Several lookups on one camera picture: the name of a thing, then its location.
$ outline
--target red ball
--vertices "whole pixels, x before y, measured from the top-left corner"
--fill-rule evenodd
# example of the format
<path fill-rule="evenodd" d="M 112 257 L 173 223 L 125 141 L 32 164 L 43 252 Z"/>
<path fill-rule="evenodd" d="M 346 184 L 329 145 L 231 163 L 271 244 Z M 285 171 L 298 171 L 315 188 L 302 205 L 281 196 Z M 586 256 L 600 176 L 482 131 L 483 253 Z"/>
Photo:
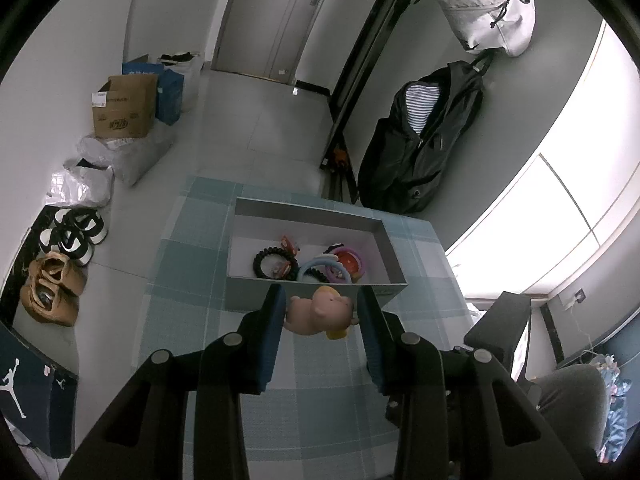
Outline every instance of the red ball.
<path fill-rule="evenodd" d="M 358 265 L 358 259 L 351 253 L 338 254 L 338 261 L 344 265 L 344 268 L 347 269 L 347 272 L 351 276 L 356 274 L 358 272 L 358 269 L 360 268 Z"/>

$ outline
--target jumpman logo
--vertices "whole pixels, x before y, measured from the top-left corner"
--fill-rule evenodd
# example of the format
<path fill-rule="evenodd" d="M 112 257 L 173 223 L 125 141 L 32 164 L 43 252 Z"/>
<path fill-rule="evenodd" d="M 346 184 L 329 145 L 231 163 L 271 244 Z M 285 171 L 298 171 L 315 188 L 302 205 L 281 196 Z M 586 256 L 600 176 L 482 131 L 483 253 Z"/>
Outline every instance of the jumpman logo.
<path fill-rule="evenodd" d="M 0 392 L 9 392 L 12 396 L 12 399 L 15 402 L 15 405 L 18 407 L 20 416 L 22 418 L 27 418 L 27 416 L 22 412 L 22 409 L 20 407 L 20 402 L 18 402 L 18 398 L 15 396 L 15 392 L 14 392 L 14 375 L 15 375 L 15 370 L 19 364 L 20 364 L 20 359 L 16 358 L 14 369 L 12 370 L 11 368 L 9 368 L 8 374 L 5 375 L 4 379 L 2 379 L 2 382 L 6 384 L 0 384 Z"/>

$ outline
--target tan shoe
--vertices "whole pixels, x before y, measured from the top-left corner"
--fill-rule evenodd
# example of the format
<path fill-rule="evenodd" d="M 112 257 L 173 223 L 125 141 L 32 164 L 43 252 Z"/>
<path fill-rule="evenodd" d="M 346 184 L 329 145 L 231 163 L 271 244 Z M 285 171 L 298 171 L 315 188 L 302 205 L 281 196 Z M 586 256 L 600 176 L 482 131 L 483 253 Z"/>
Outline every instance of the tan shoe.
<path fill-rule="evenodd" d="M 62 286 L 75 296 L 80 296 L 86 285 L 85 275 L 65 254 L 51 251 L 44 258 L 33 260 L 29 264 L 31 280 L 45 278 L 51 283 Z"/>
<path fill-rule="evenodd" d="M 31 280 L 21 288 L 20 302 L 30 316 L 41 323 L 73 326 L 78 318 L 78 307 L 68 294 L 44 278 Z"/>

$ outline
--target open gift box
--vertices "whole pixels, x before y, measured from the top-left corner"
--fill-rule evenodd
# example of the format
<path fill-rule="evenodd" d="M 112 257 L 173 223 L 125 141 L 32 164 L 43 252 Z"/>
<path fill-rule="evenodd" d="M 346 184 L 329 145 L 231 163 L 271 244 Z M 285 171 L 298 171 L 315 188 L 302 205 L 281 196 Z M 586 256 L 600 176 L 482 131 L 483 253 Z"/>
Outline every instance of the open gift box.
<path fill-rule="evenodd" d="M 398 258 L 382 221 L 339 211 L 238 198 L 233 212 L 226 266 L 225 309 L 248 312 L 260 308 L 272 283 L 285 287 L 287 297 L 311 298 L 320 283 L 305 276 L 302 282 L 255 277 L 256 254 L 280 247 L 286 235 L 300 248 L 300 266 L 342 243 L 363 259 L 364 275 L 353 284 L 329 283 L 354 302 L 363 285 L 372 285 L 380 305 L 388 303 L 406 287 Z M 325 273 L 324 267 L 317 267 Z"/>

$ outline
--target plaid tablecloth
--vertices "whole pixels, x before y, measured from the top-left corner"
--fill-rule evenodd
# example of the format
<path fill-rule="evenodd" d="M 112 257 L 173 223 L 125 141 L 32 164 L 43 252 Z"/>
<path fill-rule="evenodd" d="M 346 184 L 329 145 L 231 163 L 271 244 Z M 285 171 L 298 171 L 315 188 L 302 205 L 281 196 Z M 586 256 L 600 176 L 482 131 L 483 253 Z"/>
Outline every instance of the plaid tablecloth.
<path fill-rule="evenodd" d="M 138 364 L 156 349 L 203 349 L 238 327 L 225 310 L 230 218 L 237 196 L 381 219 L 408 286 L 385 310 L 440 349 L 462 343 L 472 326 L 462 293 L 431 224 L 315 196 L 191 177 L 167 222 L 146 286 Z M 242 396 L 244 441 L 254 480 L 375 479 L 392 472 L 398 431 L 371 383 L 359 328 L 347 338 L 283 330 L 267 391 Z M 184 444 L 184 477 L 193 475 L 194 395 Z"/>

